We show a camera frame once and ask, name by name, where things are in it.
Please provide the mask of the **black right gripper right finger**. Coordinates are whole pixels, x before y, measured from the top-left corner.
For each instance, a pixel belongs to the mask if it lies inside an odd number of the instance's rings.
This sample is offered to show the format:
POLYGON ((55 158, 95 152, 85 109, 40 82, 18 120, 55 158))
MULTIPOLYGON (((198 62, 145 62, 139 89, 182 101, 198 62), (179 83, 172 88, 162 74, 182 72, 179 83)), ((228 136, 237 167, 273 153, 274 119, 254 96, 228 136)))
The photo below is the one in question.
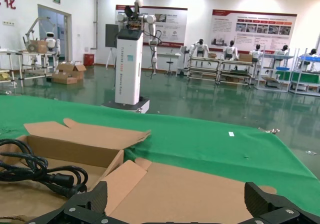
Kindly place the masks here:
POLYGON ((309 213, 286 197, 270 194, 253 182, 244 184, 244 203, 252 215, 245 224, 318 224, 320 217, 309 213))

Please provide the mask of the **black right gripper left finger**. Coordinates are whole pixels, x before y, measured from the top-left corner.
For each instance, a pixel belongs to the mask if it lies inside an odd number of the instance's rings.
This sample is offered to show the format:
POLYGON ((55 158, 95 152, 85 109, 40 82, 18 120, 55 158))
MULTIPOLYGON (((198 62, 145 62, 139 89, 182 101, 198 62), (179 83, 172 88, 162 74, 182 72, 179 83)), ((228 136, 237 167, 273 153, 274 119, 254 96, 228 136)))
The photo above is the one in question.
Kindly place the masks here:
POLYGON ((98 224, 104 218, 108 201, 106 181, 91 191, 75 194, 60 208, 33 218, 27 224, 98 224))

